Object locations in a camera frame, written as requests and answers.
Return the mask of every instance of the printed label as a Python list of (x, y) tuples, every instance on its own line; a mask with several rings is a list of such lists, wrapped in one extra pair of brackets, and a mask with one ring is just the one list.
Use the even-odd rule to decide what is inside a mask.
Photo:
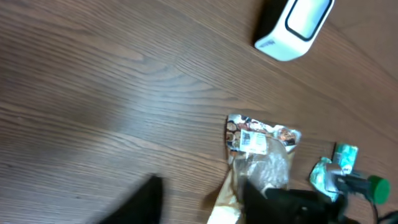
[(268, 47), (274, 44), (275, 44), (274, 40), (268, 40), (267, 42), (263, 43), (260, 47)]
[(241, 130), (239, 150), (258, 154), (267, 153), (267, 138), (265, 134)]

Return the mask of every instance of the wood grain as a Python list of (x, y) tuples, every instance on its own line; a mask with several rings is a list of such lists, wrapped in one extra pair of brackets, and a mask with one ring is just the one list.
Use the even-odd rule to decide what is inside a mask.
[[(0, 2), (0, 222), (94, 222), (155, 172), (164, 223), (205, 223), (230, 113), (303, 132), (296, 188), (334, 141), (358, 145), (398, 207), (398, 84), (333, 25), (282, 63), (251, 45), (260, 0)], [(371, 223), (367, 206), (349, 215)]]
[[(360, 10), (354, 10), (358, 4)], [(369, 55), (391, 76), (398, 78), (397, 1), (337, 1), (330, 21), (348, 40)]]

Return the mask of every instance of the black object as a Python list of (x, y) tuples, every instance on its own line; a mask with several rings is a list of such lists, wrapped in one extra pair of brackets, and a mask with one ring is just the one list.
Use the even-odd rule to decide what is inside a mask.
[[(99, 224), (159, 224), (163, 195), (163, 180), (152, 176), (122, 207)], [(340, 195), (335, 203), (307, 190), (268, 189), (265, 195), (246, 182), (243, 191), (246, 224), (358, 224), (344, 216), (348, 204), (345, 195)], [(397, 212), (392, 212), (379, 218), (377, 223), (397, 220), (397, 216)]]
[(340, 195), (335, 203), (307, 190), (268, 189), (263, 196), (250, 182), (243, 200), (246, 224), (349, 224), (359, 223), (344, 216), (347, 198)]
[(362, 194), (368, 200), (373, 208), (375, 223), (388, 222), (388, 224), (398, 223), (398, 211), (389, 212), (383, 217), (379, 216), (376, 204), (371, 196), (371, 182), (359, 175), (334, 175), (333, 182), (336, 188), (344, 195), (348, 194)]
[(163, 180), (152, 176), (122, 207), (99, 224), (158, 224), (162, 205)]
[(294, 146), (296, 145), (296, 140), (295, 139), (289, 139), (284, 141), (286, 146)]

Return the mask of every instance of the snack bag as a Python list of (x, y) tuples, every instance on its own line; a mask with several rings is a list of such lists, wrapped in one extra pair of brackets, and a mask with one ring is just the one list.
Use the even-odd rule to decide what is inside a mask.
[(294, 147), (300, 138), (300, 132), (285, 126), (270, 126), (239, 114), (229, 115), (226, 145), (231, 169), (208, 224), (240, 222), (240, 202), (246, 180), (262, 193), (270, 187), (286, 188)]

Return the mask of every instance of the plastic bag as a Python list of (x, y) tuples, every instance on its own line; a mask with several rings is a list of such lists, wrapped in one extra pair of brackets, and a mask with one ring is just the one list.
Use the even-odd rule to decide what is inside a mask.
[(208, 224), (239, 222), (246, 180), (262, 193), (270, 187), (286, 188), (294, 147), (300, 138), (300, 132), (285, 126), (270, 126), (239, 114), (229, 115), (226, 145), (231, 169)]

